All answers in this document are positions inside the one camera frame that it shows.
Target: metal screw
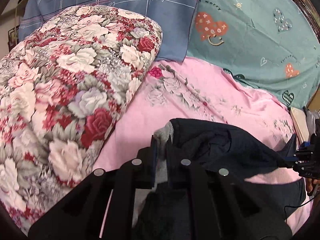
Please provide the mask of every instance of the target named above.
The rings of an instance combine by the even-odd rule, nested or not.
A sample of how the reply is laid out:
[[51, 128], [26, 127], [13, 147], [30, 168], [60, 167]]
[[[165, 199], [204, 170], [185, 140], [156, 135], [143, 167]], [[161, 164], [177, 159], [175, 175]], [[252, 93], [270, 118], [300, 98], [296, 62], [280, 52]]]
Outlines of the metal screw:
[[96, 169], [94, 170], [93, 174], [96, 175], [97, 177], [103, 175], [104, 170], [103, 169]]
[[139, 166], [139, 165], [142, 163], [142, 160], [140, 160], [140, 159], [133, 159], [133, 160], [131, 161], [131, 163], [132, 163], [133, 165], [135, 165], [135, 166]]
[[221, 168], [221, 169], [219, 170], [219, 174], [220, 174], [221, 176], [227, 176], [227, 175], [229, 174], [229, 171], [228, 171], [227, 169], [225, 169], [225, 168]]
[[191, 164], [191, 160], [183, 159], [183, 160], [181, 160], [181, 164], [184, 166], [189, 166]]

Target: wooden bed frame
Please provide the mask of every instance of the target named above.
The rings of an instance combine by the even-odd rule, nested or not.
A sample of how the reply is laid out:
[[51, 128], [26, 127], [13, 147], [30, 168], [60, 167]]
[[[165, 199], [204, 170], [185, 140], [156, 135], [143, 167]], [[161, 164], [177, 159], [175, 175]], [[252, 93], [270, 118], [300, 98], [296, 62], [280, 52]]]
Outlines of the wooden bed frame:
[[[315, 19], [315, 14], [317, 14], [318, 19], [320, 18], [320, 0], [293, 0], [295, 4], [299, 7], [299, 9], [302, 11], [308, 22], [310, 23], [313, 31], [315, 32], [319, 42], [320, 42], [320, 25], [319, 21]], [[318, 90], [314, 93], [312, 98], [307, 104], [307, 108], [309, 110], [313, 111], [319, 111], [320, 110], [320, 90]]]

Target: teal pillow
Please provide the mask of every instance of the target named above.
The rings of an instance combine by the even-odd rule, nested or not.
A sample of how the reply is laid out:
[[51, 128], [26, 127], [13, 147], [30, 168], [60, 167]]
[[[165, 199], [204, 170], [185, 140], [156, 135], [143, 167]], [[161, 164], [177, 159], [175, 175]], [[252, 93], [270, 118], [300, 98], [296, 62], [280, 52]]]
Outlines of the teal pillow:
[[292, 0], [199, 0], [188, 56], [302, 108], [319, 85], [320, 45]]

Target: dark clothing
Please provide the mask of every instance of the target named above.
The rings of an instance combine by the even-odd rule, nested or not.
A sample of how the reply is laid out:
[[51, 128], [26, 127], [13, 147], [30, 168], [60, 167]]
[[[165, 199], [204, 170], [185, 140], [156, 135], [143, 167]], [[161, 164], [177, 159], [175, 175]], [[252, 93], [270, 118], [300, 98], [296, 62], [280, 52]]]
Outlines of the dark clothing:
[[[183, 150], [185, 158], [210, 171], [226, 168], [240, 180], [272, 172], [277, 168], [277, 162], [283, 161], [282, 157], [295, 153], [295, 135], [281, 151], [275, 152], [235, 126], [193, 119], [170, 122], [174, 129], [172, 144]], [[246, 184], [283, 219], [284, 206], [298, 206], [306, 198], [303, 179], [284, 185]], [[294, 211], [287, 208], [287, 216]], [[146, 199], [132, 239], [190, 239], [186, 191], [171, 190], [167, 183], [159, 184]]]

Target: folded comforter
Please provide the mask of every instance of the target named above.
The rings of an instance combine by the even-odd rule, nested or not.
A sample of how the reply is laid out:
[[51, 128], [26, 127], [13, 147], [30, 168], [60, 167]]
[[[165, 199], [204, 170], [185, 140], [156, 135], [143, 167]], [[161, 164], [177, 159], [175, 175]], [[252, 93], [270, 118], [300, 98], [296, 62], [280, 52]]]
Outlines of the folded comforter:
[[91, 173], [161, 40], [140, 14], [75, 6], [0, 61], [0, 201], [24, 233]]

